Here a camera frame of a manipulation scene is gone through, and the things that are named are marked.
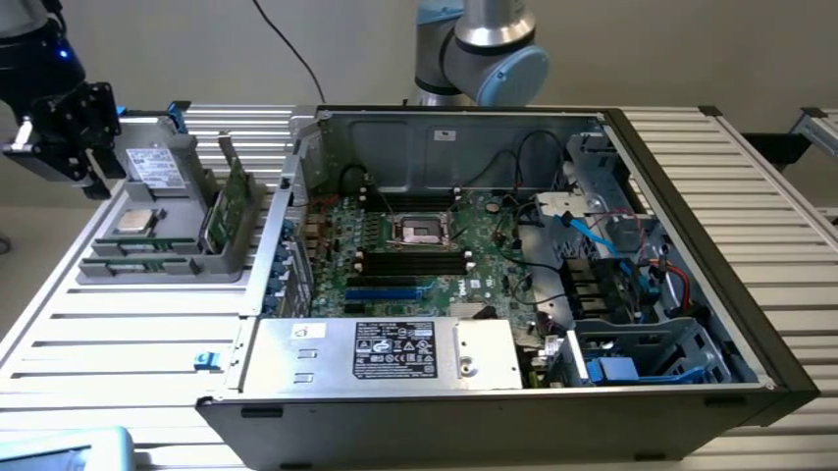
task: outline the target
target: cpu socket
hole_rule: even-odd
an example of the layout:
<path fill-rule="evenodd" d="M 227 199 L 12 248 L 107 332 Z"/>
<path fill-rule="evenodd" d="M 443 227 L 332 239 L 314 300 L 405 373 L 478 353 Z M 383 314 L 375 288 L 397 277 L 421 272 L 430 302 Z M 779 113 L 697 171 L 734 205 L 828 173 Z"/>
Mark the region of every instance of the cpu socket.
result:
<path fill-rule="evenodd" d="M 394 224 L 395 241 L 406 244 L 449 245 L 449 216 L 402 216 Z"/>

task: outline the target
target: metal case panel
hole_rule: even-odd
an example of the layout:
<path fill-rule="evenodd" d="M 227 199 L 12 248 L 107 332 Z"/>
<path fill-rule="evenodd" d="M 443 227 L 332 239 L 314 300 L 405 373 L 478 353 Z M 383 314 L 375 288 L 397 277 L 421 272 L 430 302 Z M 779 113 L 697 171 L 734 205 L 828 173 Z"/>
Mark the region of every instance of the metal case panel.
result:
<path fill-rule="evenodd" d="M 252 469 L 673 460 L 757 414 L 762 393 L 449 396 L 202 405 Z"/>

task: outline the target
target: floor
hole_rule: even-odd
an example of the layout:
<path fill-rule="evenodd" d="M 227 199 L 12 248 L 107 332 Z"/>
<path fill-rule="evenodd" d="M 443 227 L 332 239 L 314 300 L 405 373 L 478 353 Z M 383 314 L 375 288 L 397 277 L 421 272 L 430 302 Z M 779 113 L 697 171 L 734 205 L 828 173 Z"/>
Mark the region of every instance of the floor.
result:
<path fill-rule="evenodd" d="M 0 234 L 12 251 L 0 255 L 0 338 L 50 276 L 95 208 L 0 206 Z"/>

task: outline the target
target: small white label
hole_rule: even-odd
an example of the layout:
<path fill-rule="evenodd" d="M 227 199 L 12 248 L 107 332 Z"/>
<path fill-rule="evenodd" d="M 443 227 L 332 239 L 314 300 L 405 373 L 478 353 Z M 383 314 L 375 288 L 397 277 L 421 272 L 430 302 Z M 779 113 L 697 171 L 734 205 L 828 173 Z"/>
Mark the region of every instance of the small white label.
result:
<path fill-rule="evenodd" d="M 454 142 L 457 140 L 457 131 L 434 131 L 434 140 Z"/>
<path fill-rule="evenodd" d="M 126 149 L 140 180 L 151 189 L 184 188 L 175 157 L 167 148 Z"/>
<path fill-rule="evenodd" d="M 291 339 L 324 339 L 326 338 L 326 323 L 319 322 L 316 324 L 295 324 L 291 326 Z"/>

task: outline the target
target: motherboard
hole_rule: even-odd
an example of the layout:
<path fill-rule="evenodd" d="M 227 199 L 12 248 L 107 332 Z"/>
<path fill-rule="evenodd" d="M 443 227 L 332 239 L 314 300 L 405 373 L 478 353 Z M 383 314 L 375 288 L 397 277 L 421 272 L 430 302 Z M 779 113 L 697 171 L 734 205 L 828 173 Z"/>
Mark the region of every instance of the motherboard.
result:
<path fill-rule="evenodd" d="M 348 197 L 314 205 L 306 225 L 314 317 L 471 318 L 491 307 L 526 330 L 534 299 L 527 268 L 509 260 L 522 253 L 503 199 L 475 191 L 431 205 Z M 402 212 L 411 208 L 437 210 Z"/>

